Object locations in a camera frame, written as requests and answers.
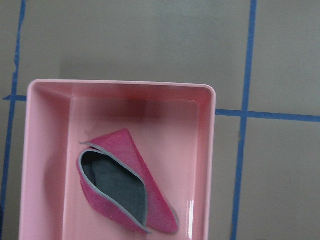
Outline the pink grey wiping cloth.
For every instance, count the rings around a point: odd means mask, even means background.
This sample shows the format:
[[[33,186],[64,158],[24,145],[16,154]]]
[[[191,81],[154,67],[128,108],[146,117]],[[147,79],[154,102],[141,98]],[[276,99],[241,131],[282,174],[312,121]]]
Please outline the pink grey wiping cloth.
[[[80,185],[100,215],[141,234],[153,228],[179,231],[179,219],[165,199],[128,129],[84,142],[77,159]]]

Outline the pink plastic bin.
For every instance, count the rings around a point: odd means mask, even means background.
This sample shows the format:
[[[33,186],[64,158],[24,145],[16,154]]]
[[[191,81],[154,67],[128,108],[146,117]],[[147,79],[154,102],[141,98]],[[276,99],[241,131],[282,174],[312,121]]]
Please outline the pink plastic bin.
[[[34,80],[21,240],[206,240],[216,92],[204,84]]]

